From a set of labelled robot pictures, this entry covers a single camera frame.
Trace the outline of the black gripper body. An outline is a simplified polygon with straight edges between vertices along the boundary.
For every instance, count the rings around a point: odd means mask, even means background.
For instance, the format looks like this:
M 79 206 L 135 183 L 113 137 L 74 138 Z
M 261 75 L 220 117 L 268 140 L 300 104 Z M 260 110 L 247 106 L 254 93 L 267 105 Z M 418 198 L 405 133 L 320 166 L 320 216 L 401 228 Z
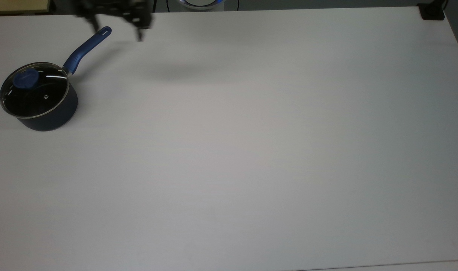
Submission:
M 87 20 L 88 14 L 120 17 L 134 27 L 149 29 L 152 24 L 152 7 L 148 0 L 78 0 L 77 17 Z

